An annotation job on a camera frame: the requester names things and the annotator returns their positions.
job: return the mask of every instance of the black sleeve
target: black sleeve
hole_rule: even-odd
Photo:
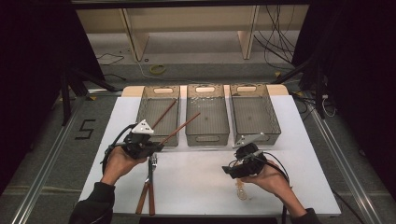
[[[302,217],[292,218],[291,223],[293,224],[320,224],[317,214],[313,208],[305,209],[306,214]]]
[[[114,186],[95,183],[91,195],[76,204],[69,224],[110,223],[113,217],[114,189]]]

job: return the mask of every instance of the aluminum rail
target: aluminum rail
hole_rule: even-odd
[[[309,110],[314,109],[312,105],[309,105],[308,107]],[[323,135],[323,138],[326,141],[326,144],[329,147],[330,152],[332,153],[332,156],[334,157],[335,162],[337,163],[338,168],[340,169],[341,174],[343,175],[352,195],[354,196],[356,203],[358,204],[364,216],[364,219],[367,223],[383,223],[379,214],[375,211],[372,201],[366,194],[364,187],[361,185],[361,182],[355,175],[355,172],[344,155],[343,150],[340,148],[334,136],[332,135],[332,131],[327,125],[326,120],[322,119],[316,110],[312,112],[312,116],[315,123],[318,125],[319,130]]]
[[[64,142],[66,141],[67,135],[70,132],[71,127],[73,126],[78,111],[81,109],[85,101],[85,97],[78,97],[75,101],[72,110],[72,116],[70,117],[69,121],[62,127],[61,131],[59,132],[58,136],[54,144],[52,145],[49,155],[45,159],[43,165],[41,166],[40,171],[38,172],[35,181],[33,182],[32,186],[29,188],[29,191],[26,193],[23,201],[21,202],[19,208],[16,211],[16,214],[12,220],[12,224],[16,223],[26,223],[28,217],[30,216],[35,203],[37,202],[38,196],[47,181],[47,178],[52,171],[52,167],[58,158],[59,153],[62,150]]]

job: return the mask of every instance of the white table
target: white table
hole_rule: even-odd
[[[181,87],[180,123],[186,119],[184,88]],[[304,207],[315,208],[319,216],[340,215],[341,211],[291,96],[276,95],[271,96],[271,99],[282,134],[275,145],[260,148],[268,149],[283,163],[289,173],[290,184]],[[140,97],[120,97],[117,100],[81,193],[81,200],[90,195],[94,182],[102,177],[100,161],[104,152],[123,128],[134,123],[139,103]],[[241,201],[236,195],[236,181],[221,169],[221,166],[234,160],[233,130],[228,146],[206,148],[188,147],[184,130],[179,133],[178,147],[165,148],[158,153],[158,166],[154,172],[156,216],[281,215],[280,200],[253,184],[245,184],[247,199]],[[140,164],[117,182],[115,213],[134,214],[147,175],[147,163]],[[143,214],[148,213],[149,198],[143,207]]]

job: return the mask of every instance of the gray floor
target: gray floor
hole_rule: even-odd
[[[288,38],[295,42],[298,32],[288,32]],[[264,60],[264,52],[257,41],[253,44],[251,58],[242,59],[236,32],[203,32],[152,34],[150,36],[144,60],[140,65],[132,60],[129,44],[125,35],[89,35],[92,47],[99,57],[105,53],[122,55],[118,63],[102,65],[104,74],[115,74],[125,77],[122,80],[106,76],[106,81],[116,87],[130,85],[164,85],[187,84],[192,82],[218,82],[223,84],[237,82],[269,82],[276,78],[276,72],[285,74],[288,69],[275,69]],[[287,65],[275,55],[266,55],[268,62],[277,66]],[[99,60],[108,64],[120,57],[106,55]],[[166,67],[162,75],[152,75],[149,67],[161,63]],[[297,91],[298,78],[288,80],[285,86],[289,91]],[[90,89],[99,89],[87,83]],[[28,218],[28,223],[67,223],[67,219],[78,201],[85,179],[91,169],[96,150],[117,100],[116,94],[92,93],[94,100],[87,98],[77,114],[74,125],[65,140],[65,144],[49,174],[44,188]],[[296,101],[300,111],[304,104]],[[337,167],[318,125],[309,110],[302,113],[304,125],[318,155],[330,186],[340,194],[362,217],[345,179]],[[78,140],[87,136],[80,132],[84,120],[85,128],[93,129],[90,139]],[[0,197],[0,223],[11,223],[29,186],[35,181],[41,165],[46,159],[63,121],[62,102],[57,101],[35,141],[34,150],[26,155],[19,170]],[[359,153],[359,146],[345,125],[341,115],[326,117],[336,141],[346,154],[359,181],[373,202],[375,211],[383,223],[396,223],[396,205],[370,163]],[[342,215],[339,217],[322,217],[323,223],[359,223],[350,210],[339,199]],[[115,215],[113,223],[138,223],[136,217]]]

